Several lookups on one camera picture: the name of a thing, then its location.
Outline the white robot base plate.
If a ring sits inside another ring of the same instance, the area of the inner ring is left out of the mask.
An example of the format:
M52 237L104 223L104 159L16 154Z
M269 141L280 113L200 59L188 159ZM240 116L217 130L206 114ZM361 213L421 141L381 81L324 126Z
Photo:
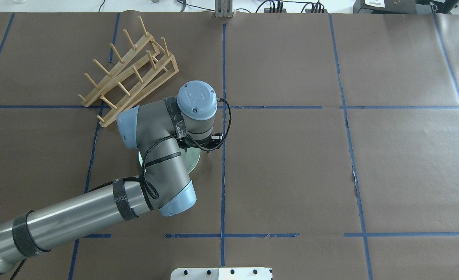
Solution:
M272 268L220 267L220 268L177 268L171 280L272 280Z

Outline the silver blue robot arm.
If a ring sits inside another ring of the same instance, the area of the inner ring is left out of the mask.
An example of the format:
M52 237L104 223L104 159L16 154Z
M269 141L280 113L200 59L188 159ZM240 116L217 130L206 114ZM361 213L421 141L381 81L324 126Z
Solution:
M229 105L208 83L190 81L176 96L119 113L120 136L128 149L141 154L141 173L0 222L0 275L26 259L142 214L158 210L170 217L194 206L197 196L181 150L210 152L223 145L228 133L213 133L219 102Z

